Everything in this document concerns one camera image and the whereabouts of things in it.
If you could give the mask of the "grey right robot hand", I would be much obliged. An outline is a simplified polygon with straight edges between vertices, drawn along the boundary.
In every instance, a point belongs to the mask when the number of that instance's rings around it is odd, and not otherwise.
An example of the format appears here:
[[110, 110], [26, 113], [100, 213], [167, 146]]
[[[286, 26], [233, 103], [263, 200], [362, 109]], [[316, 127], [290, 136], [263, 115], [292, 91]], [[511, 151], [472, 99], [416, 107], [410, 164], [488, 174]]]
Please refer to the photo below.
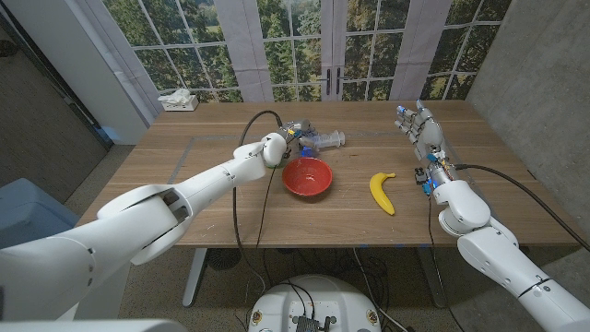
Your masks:
[[428, 164], [427, 156], [443, 149], [443, 131], [431, 110], [421, 100], [416, 100], [416, 105], [416, 112], [399, 105], [396, 108], [395, 126], [414, 146], [417, 159]]

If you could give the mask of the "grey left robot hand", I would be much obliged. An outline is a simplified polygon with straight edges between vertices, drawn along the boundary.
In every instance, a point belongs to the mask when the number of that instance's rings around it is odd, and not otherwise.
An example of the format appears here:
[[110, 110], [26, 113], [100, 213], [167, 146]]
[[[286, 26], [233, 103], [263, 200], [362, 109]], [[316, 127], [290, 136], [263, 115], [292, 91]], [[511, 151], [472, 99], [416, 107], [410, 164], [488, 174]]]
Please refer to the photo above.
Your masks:
[[290, 149], [296, 148], [301, 157], [312, 157], [317, 151], [313, 138], [317, 135], [308, 119], [288, 122], [284, 125], [286, 142]]

